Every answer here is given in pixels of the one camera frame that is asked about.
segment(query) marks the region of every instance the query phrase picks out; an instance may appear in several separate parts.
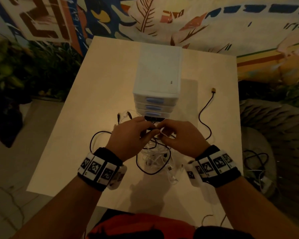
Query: person's left hand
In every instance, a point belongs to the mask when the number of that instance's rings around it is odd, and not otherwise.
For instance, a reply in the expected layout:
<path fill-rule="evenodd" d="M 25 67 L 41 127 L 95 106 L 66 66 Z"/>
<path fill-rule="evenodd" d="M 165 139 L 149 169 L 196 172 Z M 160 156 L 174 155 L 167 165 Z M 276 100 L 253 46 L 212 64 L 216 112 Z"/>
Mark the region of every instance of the person's left hand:
<path fill-rule="evenodd" d="M 154 130 L 144 134 L 148 128 Z M 153 123 L 145 121 L 144 117 L 135 117 L 114 128 L 106 148 L 124 162 L 136 156 L 158 134 L 160 130 Z"/>

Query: table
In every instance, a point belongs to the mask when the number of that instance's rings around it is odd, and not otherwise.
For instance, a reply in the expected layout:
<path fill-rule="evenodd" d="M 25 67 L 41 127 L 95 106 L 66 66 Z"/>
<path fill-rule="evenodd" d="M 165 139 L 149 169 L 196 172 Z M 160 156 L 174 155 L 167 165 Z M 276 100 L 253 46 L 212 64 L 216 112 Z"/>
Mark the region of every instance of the table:
<path fill-rule="evenodd" d="M 117 113 L 135 109 L 133 85 L 142 43 L 94 37 L 69 96 L 51 133 L 28 191 L 55 196 L 76 175 L 94 133 L 112 131 Z M 208 130 L 198 123 L 198 113 L 216 88 L 212 103 L 201 119 L 213 135 L 209 139 L 226 150 L 242 171 L 241 132 L 236 58 L 209 52 L 183 49 L 181 95 L 172 119 L 189 120 L 203 135 Z M 109 135 L 99 136 L 94 145 L 105 146 Z M 203 216 L 214 214 L 212 224 L 224 216 L 215 190 L 191 186 L 184 171 L 171 185 L 166 174 L 149 176 L 136 166 L 128 167 L 120 187 L 106 189 L 98 206 L 147 212 L 183 220 L 200 226 Z"/>

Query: drawer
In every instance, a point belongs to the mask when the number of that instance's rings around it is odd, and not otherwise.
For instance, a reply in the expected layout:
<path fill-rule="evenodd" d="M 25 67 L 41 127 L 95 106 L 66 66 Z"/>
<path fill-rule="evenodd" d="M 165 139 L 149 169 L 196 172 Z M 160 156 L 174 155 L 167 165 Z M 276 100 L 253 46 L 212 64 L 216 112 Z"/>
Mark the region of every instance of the drawer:
<path fill-rule="evenodd" d="M 148 117 L 160 117 L 160 118 L 169 118 L 170 113 L 167 112 L 155 112 L 155 111 L 148 111 L 143 109 L 136 108 L 136 111 L 140 113 L 142 116 Z"/>
<path fill-rule="evenodd" d="M 140 103 L 148 103 L 153 105 L 162 105 L 162 106 L 175 106 L 178 98 L 158 98 L 158 97 L 149 97 L 141 96 L 138 94 L 133 94 L 134 100 Z"/>
<path fill-rule="evenodd" d="M 135 107 L 138 109 L 153 111 L 153 112 L 168 112 L 171 113 L 174 109 L 174 106 L 161 106 L 161 105 L 155 105 L 151 103 L 140 103 L 137 101 L 135 102 Z"/>

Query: person's right hand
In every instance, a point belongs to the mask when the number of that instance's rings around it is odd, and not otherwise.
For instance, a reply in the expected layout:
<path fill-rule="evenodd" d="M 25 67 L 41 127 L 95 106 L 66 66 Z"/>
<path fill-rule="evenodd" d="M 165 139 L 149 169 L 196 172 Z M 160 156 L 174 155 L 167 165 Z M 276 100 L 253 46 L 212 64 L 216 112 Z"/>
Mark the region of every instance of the person's right hand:
<path fill-rule="evenodd" d="M 175 121 L 165 119 L 160 122 L 157 129 L 163 129 L 158 138 L 167 146 L 179 151 L 180 153 L 196 158 L 201 155 L 210 144 L 205 140 L 199 130 L 190 122 Z M 176 134 L 176 138 L 170 138 L 172 133 Z"/>

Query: hand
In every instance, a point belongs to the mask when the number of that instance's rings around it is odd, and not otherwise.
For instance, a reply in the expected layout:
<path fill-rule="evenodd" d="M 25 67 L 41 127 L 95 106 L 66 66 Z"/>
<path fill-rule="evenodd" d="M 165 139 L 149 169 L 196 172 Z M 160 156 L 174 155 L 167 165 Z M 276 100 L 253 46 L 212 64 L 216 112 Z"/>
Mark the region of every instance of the hand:
<path fill-rule="evenodd" d="M 148 128 L 154 130 L 146 133 Z M 158 134 L 160 130 L 153 123 L 144 117 L 135 117 L 114 128 L 106 148 L 124 162 L 136 156 Z"/>
<path fill-rule="evenodd" d="M 203 135 L 190 122 L 175 121 L 165 119 L 157 125 L 157 129 L 163 129 L 158 138 L 167 146 L 174 148 L 180 153 L 196 158 L 201 155 L 210 144 L 205 140 Z M 169 138 L 172 133 L 176 134 L 176 138 Z"/>

